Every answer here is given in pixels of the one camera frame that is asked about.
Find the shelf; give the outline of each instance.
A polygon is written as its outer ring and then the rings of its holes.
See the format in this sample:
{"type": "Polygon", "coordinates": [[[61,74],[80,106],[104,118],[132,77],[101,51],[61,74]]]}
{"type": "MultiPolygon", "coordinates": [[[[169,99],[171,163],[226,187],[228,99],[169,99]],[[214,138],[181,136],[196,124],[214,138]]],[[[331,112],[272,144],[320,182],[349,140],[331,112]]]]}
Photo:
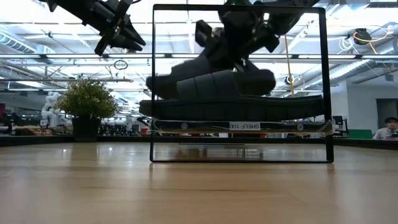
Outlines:
{"type": "Polygon", "coordinates": [[[328,122],[165,121],[154,119],[150,129],[159,133],[321,133],[334,132],[328,122]]]}

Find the black plant pot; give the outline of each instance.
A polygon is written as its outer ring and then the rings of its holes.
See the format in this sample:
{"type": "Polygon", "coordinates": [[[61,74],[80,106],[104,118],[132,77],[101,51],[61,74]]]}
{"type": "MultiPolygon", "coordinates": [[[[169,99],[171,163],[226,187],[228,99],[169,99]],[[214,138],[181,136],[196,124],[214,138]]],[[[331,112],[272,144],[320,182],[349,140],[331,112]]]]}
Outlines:
{"type": "Polygon", "coordinates": [[[75,142],[96,142],[100,119],[95,118],[73,118],[73,135],[75,142]]]}

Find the green object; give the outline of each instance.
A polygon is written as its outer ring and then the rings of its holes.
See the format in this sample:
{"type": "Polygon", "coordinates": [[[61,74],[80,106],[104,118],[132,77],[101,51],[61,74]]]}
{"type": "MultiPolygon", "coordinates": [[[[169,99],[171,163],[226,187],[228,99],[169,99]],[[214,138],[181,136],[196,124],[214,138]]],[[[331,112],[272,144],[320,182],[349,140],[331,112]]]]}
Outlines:
{"type": "Polygon", "coordinates": [[[100,119],[112,117],[118,104],[104,82],[85,79],[69,84],[68,91],[58,99],[55,108],[76,118],[100,119]]]}
{"type": "Polygon", "coordinates": [[[348,131],[349,139],[372,139],[373,133],[372,130],[366,129],[350,129],[348,131]]]}

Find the ceiling light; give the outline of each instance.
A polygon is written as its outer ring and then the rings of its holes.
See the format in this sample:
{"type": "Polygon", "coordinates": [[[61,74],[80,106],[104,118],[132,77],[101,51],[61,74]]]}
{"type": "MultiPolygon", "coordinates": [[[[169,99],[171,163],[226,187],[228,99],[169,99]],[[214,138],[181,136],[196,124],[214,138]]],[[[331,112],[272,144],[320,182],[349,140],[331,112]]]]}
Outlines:
{"type": "Polygon", "coordinates": [[[297,93],[321,93],[323,90],[294,90],[297,93]]]}
{"type": "Polygon", "coordinates": [[[43,91],[68,91],[68,89],[44,89],[43,91]]]}
{"type": "Polygon", "coordinates": [[[279,58],[287,58],[286,57],[286,55],[280,55],[280,54],[275,54],[275,55],[273,55],[273,54],[254,54],[254,55],[250,55],[249,56],[249,59],[259,59],[259,58],[266,58],[266,59],[269,59],[269,58],[277,58],[277,59],[279,59],[279,58]]]}
{"type": "Polygon", "coordinates": [[[146,91],[147,90],[144,88],[142,88],[142,89],[113,89],[113,88],[110,88],[110,89],[112,89],[112,91],[146,91]]]}
{"type": "Polygon", "coordinates": [[[24,37],[25,39],[43,39],[43,38],[47,38],[48,35],[32,35],[32,36],[28,36],[28,37],[24,37]]]}
{"type": "Polygon", "coordinates": [[[100,58],[96,54],[48,54],[47,58],[100,58]]]}
{"type": "Polygon", "coordinates": [[[286,93],[287,90],[272,90],[273,93],[286,93]]]}
{"type": "Polygon", "coordinates": [[[17,83],[22,84],[22,85],[31,86],[31,87],[36,87],[36,88],[46,87],[45,85],[40,84],[40,83],[38,83],[38,82],[18,81],[17,83]]]}
{"type": "Polygon", "coordinates": [[[363,55],[362,59],[398,59],[398,55],[363,55]]]}
{"type": "Polygon", "coordinates": [[[38,89],[7,89],[8,91],[39,91],[38,89]]]}
{"type": "Polygon", "coordinates": [[[13,59],[13,58],[41,58],[37,54],[3,54],[0,58],[13,59]]]}
{"type": "Polygon", "coordinates": [[[397,0],[371,0],[371,2],[397,2],[397,0]]]}
{"type": "Polygon", "coordinates": [[[199,54],[172,54],[173,58],[197,58],[199,54]]]}
{"type": "Polygon", "coordinates": [[[321,55],[299,55],[298,58],[321,59],[321,55]]]}
{"type": "Polygon", "coordinates": [[[349,59],[355,58],[356,55],[329,55],[328,58],[336,58],[336,59],[349,59]]]}
{"type": "MultiPolygon", "coordinates": [[[[109,54],[109,58],[152,58],[152,54],[109,54]]],[[[164,54],[155,54],[156,58],[164,58],[164,54]]]]}

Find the green plant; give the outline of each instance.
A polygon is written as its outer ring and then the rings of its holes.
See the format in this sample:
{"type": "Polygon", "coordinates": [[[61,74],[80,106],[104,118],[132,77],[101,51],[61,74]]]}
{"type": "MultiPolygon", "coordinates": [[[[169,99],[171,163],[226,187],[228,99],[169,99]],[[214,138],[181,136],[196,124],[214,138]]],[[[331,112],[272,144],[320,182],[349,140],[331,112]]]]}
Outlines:
{"type": "Polygon", "coordinates": [[[55,107],[76,118],[109,118],[118,105],[104,82],[85,79],[72,82],[55,107]]]}

